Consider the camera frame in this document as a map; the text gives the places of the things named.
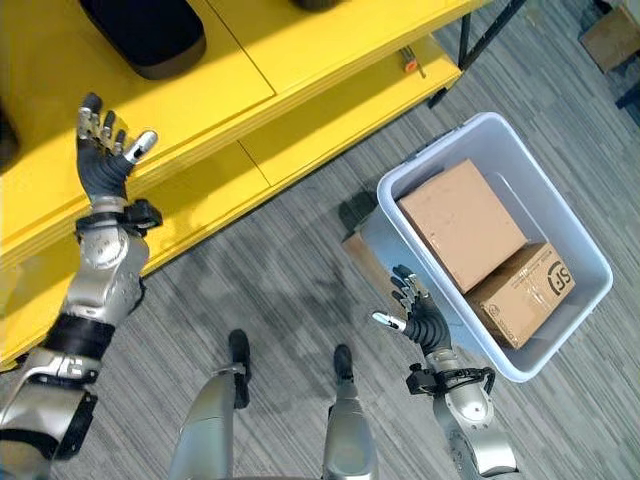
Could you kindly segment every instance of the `white plastic bin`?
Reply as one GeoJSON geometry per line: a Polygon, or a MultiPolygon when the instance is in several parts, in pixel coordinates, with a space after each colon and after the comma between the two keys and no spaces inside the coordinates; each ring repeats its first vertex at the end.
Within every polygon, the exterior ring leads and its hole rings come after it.
{"type": "Polygon", "coordinates": [[[496,113],[481,113],[387,173],[379,206],[361,226],[384,267],[404,264],[429,288],[455,343],[484,352],[509,380],[533,378],[613,284],[611,268],[516,132],[496,113]],[[531,242],[549,241],[575,279],[573,291],[520,350],[499,346],[406,220],[396,199],[470,158],[531,242]]]}

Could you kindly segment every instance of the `floor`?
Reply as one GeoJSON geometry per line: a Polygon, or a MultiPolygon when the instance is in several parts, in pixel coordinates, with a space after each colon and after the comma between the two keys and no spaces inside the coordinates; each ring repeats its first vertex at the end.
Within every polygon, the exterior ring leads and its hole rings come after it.
{"type": "MultiPolygon", "coordinates": [[[[504,3],[474,14],[472,38],[504,3]]],[[[516,128],[615,276],[613,290],[537,377],[497,381],[497,420],[521,478],[638,478],[640,130],[615,108],[607,79],[577,41],[589,2],[542,5],[527,3],[434,110],[416,107],[152,275],[144,304],[107,354],[82,451],[53,478],[165,478],[190,401],[226,362],[226,336],[237,327],[251,339],[255,367],[251,405],[236,415],[236,475],[320,476],[331,354],[347,342],[381,479],[457,478],[430,400],[406,391],[417,348],[368,320],[384,299],[340,246],[345,222],[369,206],[341,204],[375,190],[410,152],[482,111],[516,128]]],[[[453,52],[459,28],[438,33],[453,52]]]]}

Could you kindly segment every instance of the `robotic arm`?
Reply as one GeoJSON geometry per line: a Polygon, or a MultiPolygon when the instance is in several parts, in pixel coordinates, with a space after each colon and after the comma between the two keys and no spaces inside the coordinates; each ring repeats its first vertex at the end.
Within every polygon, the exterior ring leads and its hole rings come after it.
{"type": "Polygon", "coordinates": [[[411,365],[407,387],[412,395],[433,397],[433,411],[449,441],[456,468],[465,480],[517,472],[506,435],[494,421],[489,394],[495,373],[491,368],[462,368],[451,347],[449,327],[442,314],[420,288],[417,276],[406,267],[394,268],[394,292],[408,319],[374,312],[373,319],[403,333],[420,345],[427,368],[411,365]]]}
{"type": "Polygon", "coordinates": [[[81,265],[60,314],[34,349],[0,412],[0,478],[47,478],[51,462],[75,455],[97,397],[87,386],[120,323],[142,300],[140,272],[149,257],[146,231],[162,224],[146,200],[127,204],[125,182],[156,143],[146,131],[124,149],[113,135],[115,114],[102,125],[102,101],[89,94],[78,111],[77,167],[91,213],[76,223],[81,265]]]}

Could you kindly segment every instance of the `printed logo on box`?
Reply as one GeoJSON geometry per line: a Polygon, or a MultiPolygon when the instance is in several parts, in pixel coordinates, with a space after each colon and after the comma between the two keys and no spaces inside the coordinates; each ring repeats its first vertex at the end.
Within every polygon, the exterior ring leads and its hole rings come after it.
{"type": "Polygon", "coordinates": [[[569,275],[567,267],[558,260],[549,267],[547,281],[549,282],[551,291],[559,297],[566,286],[571,283],[571,275],[569,275]]]}

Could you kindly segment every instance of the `yellow shelf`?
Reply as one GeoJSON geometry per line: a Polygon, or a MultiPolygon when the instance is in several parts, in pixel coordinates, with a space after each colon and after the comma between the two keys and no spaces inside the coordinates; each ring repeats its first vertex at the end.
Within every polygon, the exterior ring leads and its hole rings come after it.
{"type": "MultiPolygon", "coordinates": [[[[400,55],[393,54],[247,136],[242,140],[244,148],[231,144],[145,192],[144,197],[165,219],[147,237],[151,259],[145,273],[260,205],[460,75],[433,39],[416,42],[412,48],[426,79],[418,72],[405,74],[400,55]]],[[[4,339],[0,370],[40,342],[55,320],[78,265],[78,246],[70,232],[2,273],[2,291],[11,295],[0,299],[6,314],[0,322],[0,338],[4,339]]]]}
{"type": "Polygon", "coordinates": [[[271,185],[334,156],[461,74],[436,41],[411,45],[426,75],[393,54],[240,140],[271,185]]]}
{"type": "Polygon", "coordinates": [[[75,122],[88,90],[136,135],[160,140],[130,180],[135,194],[206,158],[193,139],[274,93],[205,0],[190,0],[208,47],[198,65],[169,80],[139,77],[74,0],[0,5],[0,93],[20,138],[2,174],[2,262],[15,264],[67,235],[88,207],[75,168],[75,122]]]}
{"type": "Polygon", "coordinates": [[[166,81],[137,76],[76,1],[0,3],[0,58],[10,64],[0,94],[21,140],[20,158],[2,175],[0,269],[62,239],[88,209],[73,141],[88,89],[133,134],[160,134],[129,182],[136,196],[484,3],[351,0],[313,14],[289,0],[189,1],[207,51],[166,81]]]}
{"type": "Polygon", "coordinates": [[[281,94],[335,84],[486,0],[349,0],[311,14],[290,0],[209,3],[281,94]]]}

